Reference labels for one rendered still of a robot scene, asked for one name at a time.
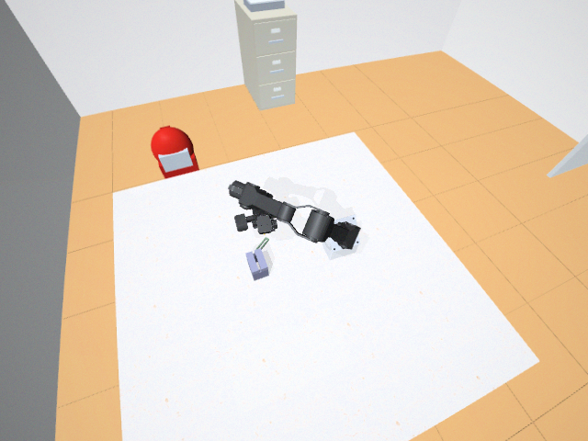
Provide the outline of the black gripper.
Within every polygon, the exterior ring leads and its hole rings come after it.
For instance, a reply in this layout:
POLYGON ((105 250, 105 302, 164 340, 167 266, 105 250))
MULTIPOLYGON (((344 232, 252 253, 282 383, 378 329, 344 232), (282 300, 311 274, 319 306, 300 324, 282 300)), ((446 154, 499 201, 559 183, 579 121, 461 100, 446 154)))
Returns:
POLYGON ((253 215, 247 216, 246 218, 245 218, 244 213, 234 216, 237 232, 247 231, 248 230, 248 224, 247 224, 248 222, 251 222, 253 224, 253 228, 257 229, 257 223, 255 223, 254 216, 255 216, 255 214, 258 214, 258 213, 260 213, 260 215, 264 215, 264 214, 266 214, 266 211, 264 211, 264 210, 256 211, 256 210, 252 209, 252 212, 253 212, 253 215))

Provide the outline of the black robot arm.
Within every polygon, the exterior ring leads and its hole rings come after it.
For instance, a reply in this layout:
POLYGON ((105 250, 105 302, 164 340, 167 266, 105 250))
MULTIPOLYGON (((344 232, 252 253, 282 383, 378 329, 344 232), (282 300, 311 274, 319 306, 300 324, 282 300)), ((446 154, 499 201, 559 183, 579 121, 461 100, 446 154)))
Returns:
POLYGON ((342 249, 352 250, 361 230, 360 227, 347 221, 339 221, 337 224, 334 224, 334 218, 329 216, 329 212, 313 207, 312 205, 296 207, 285 201, 283 203, 277 201, 273 199, 274 196, 272 194, 250 182, 244 184, 235 180, 229 184, 228 189, 231 197, 239 199, 238 204, 241 208, 266 211, 264 215, 258 213, 254 216, 259 234, 275 232, 278 220, 288 224, 296 235, 308 241, 324 243, 328 238, 332 238, 342 249), (296 209, 307 207, 313 209, 301 234, 291 224, 291 221, 296 209), (276 216, 277 220, 274 220, 271 214, 276 216))

